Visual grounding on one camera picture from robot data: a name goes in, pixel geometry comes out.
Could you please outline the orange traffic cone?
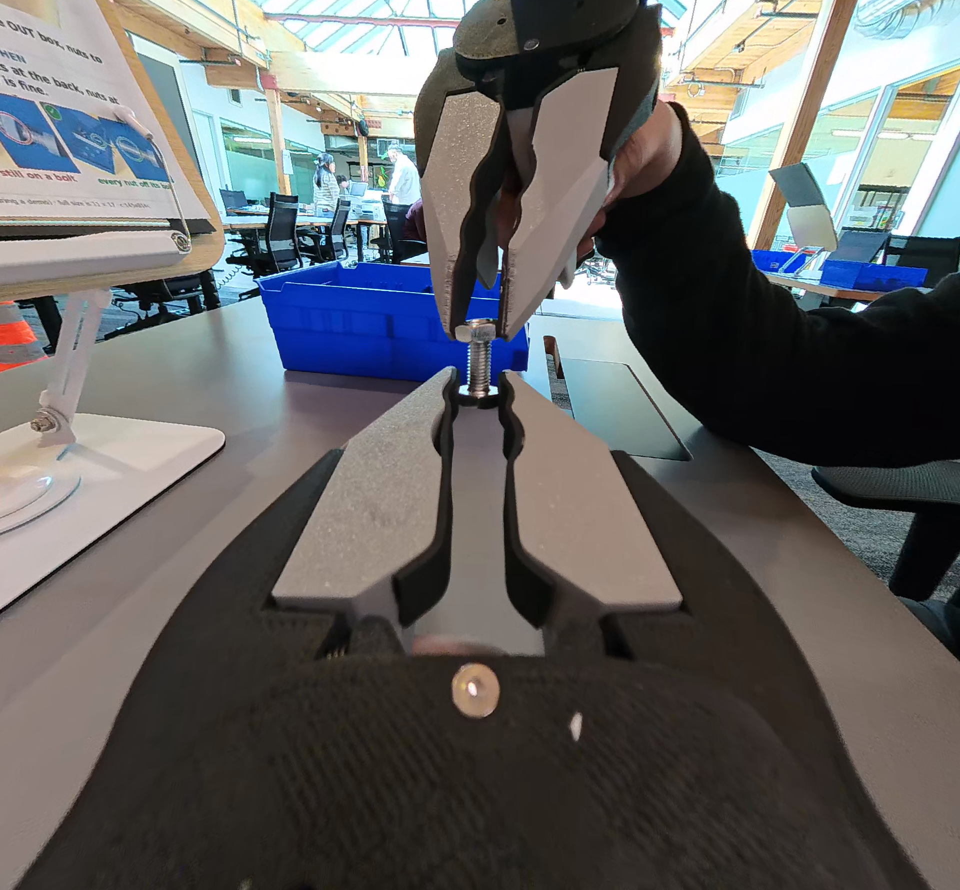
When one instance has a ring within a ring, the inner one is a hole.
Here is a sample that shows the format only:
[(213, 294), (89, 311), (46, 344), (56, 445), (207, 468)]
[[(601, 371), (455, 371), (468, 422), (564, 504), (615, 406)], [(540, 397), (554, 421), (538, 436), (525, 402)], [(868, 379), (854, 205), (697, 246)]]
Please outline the orange traffic cone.
[(35, 332), (13, 300), (1, 301), (0, 371), (5, 372), (47, 357)]

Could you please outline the silver hex bolt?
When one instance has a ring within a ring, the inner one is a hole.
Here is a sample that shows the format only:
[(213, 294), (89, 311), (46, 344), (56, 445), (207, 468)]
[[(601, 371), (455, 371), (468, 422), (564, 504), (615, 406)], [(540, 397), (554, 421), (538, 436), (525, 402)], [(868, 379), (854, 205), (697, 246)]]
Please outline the silver hex bolt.
[(474, 337), (467, 342), (466, 382), (459, 387), (458, 403), (466, 407), (498, 405), (498, 386), (493, 381), (493, 338)]

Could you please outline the white document stand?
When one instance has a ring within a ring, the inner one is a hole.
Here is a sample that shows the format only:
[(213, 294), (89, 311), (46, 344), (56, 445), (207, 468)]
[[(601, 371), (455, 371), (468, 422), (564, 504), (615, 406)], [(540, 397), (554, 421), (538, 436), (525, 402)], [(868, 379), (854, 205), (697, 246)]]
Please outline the white document stand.
[(110, 277), (180, 263), (191, 249), (176, 228), (2, 242), (3, 285), (75, 288), (38, 408), (2, 432), (2, 608), (222, 450), (218, 429), (78, 413)]

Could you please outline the printed instruction sheet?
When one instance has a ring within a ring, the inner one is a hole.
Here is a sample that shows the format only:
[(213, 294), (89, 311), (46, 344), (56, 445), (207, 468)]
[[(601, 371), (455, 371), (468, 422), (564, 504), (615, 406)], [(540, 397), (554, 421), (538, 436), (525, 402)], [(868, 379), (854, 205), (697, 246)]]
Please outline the printed instruction sheet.
[(2, 219), (178, 216), (168, 142), (98, 0), (1, 0)]

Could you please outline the grey display board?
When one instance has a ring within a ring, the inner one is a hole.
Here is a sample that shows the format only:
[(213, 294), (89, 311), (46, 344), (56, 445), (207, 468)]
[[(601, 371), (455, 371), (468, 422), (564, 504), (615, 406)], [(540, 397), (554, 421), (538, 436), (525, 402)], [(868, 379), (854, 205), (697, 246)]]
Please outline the grey display board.
[(838, 239), (824, 194), (805, 162), (771, 167), (768, 175), (786, 203), (790, 234), (798, 248), (835, 252)]

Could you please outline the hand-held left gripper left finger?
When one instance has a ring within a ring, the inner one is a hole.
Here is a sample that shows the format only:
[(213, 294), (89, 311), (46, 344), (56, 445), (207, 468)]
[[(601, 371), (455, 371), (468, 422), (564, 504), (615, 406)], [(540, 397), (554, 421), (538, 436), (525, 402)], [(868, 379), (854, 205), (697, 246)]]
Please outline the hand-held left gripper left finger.
[(283, 609), (410, 627), (450, 582), (452, 399), (441, 369), (342, 448), (271, 591)]

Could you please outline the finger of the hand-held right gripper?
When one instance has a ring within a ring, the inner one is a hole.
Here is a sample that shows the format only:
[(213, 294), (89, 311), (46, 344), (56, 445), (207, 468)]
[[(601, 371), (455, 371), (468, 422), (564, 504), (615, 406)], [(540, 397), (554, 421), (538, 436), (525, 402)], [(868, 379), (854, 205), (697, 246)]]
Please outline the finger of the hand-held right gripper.
[(582, 71), (537, 106), (509, 110), (510, 154), (522, 185), (515, 225), (502, 228), (499, 336), (513, 339), (565, 270), (609, 187), (601, 156), (618, 68)]
[(495, 202), (508, 135), (503, 106), (478, 91), (445, 97), (421, 177), (430, 274), (449, 338), (468, 320), (476, 283), (498, 276)]

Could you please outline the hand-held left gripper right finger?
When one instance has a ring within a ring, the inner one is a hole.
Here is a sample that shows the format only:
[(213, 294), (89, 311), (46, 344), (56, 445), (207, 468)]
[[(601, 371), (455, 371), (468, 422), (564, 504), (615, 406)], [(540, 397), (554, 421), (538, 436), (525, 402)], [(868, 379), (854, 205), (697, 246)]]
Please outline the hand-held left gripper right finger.
[(677, 612), (681, 591), (606, 442), (515, 371), (499, 395), (506, 586), (522, 619)]

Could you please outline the person's right leg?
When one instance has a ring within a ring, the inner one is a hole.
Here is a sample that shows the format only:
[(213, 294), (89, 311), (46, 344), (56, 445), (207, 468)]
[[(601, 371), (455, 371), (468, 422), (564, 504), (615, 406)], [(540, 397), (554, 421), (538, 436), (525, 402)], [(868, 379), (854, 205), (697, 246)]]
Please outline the person's right leg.
[(948, 600), (898, 598), (914, 617), (959, 660), (959, 590)]

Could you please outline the person's right forearm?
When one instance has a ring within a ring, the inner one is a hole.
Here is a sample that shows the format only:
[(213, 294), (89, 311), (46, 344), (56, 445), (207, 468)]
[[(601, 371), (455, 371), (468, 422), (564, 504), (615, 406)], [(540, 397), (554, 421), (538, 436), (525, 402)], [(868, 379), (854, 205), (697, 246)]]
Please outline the person's right forearm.
[(958, 460), (958, 274), (859, 313), (803, 311), (754, 265), (738, 205), (676, 106), (675, 169), (618, 202), (594, 236), (660, 384), (717, 435), (797, 462)]

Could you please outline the person's right hand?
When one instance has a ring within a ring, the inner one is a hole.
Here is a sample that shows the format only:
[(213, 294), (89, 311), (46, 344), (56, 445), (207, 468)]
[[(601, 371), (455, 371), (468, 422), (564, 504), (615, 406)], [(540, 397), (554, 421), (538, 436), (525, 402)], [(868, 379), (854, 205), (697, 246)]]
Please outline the person's right hand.
[(620, 202), (651, 192), (669, 178), (681, 156), (683, 133), (678, 106), (672, 100), (657, 100), (649, 119), (614, 158), (606, 198), (577, 246), (577, 264), (594, 253), (594, 236), (606, 223), (608, 212)]

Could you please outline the wooden backing board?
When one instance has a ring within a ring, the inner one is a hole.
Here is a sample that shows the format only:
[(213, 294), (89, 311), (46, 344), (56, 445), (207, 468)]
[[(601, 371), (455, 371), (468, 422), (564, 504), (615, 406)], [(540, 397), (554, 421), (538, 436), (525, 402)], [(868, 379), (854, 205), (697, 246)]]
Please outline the wooden backing board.
[[(224, 246), (219, 213), (194, 165), (191, 157), (171, 122), (152, 81), (147, 74), (130, 37), (122, 26), (116, 8), (110, 0), (98, 0), (102, 5), (106, 19), (122, 49), (126, 52), (129, 66), (143, 93), (149, 112), (162, 130), (163, 138), (170, 147), (174, 159), (174, 168), (184, 180), (178, 184), (175, 171), (168, 170), (171, 192), (175, 200), (177, 216), (162, 220), (113, 220), (113, 221), (44, 221), (38, 219), (6, 220), (2, 219), (2, 242), (31, 240), (42, 238), (66, 238), (88, 234), (120, 232), (126, 228), (147, 231), (150, 229), (177, 229), (191, 241), (190, 253), (179, 263), (168, 267), (151, 268), (144, 271), (116, 272), (109, 278), (109, 285), (130, 283), (135, 280), (173, 277), (191, 274), (210, 267), (219, 258)], [(12, 300), (46, 293), (72, 292), (75, 288), (69, 279), (58, 279), (49, 284), (2, 284), (2, 299)]]

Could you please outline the black office chair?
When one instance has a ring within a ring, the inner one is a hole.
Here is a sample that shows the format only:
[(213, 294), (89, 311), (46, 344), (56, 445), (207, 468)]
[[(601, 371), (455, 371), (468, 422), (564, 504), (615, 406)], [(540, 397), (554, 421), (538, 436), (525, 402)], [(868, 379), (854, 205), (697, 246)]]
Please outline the black office chair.
[(409, 207), (392, 204), (390, 200), (383, 202), (386, 236), (378, 244), (379, 261), (382, 263), (399, 264), (412, 260), (426, 252), (426, 243), (416, 240), (405, 240), (403, 237), (405, 215)]
[(295, 196), (272, 192), (263, 234), (244, 237), (242, 251), (228, 256), (226, 263), (245, 267), (255, 279), (303, 267), (297, 236), (298, 209)]
[(338, 200), (329, 224), (320, 227), (318, 259), (320, 262), (347, 261), (350, 258), (346, 245), (345, 229), (351, 211), (347, 198)]
[(814, 482), (846, 506), (911, 514), (889, 588), (899, 597), (933, 596), (959, 552), (959, 463), (914, 466), (814, 466)]

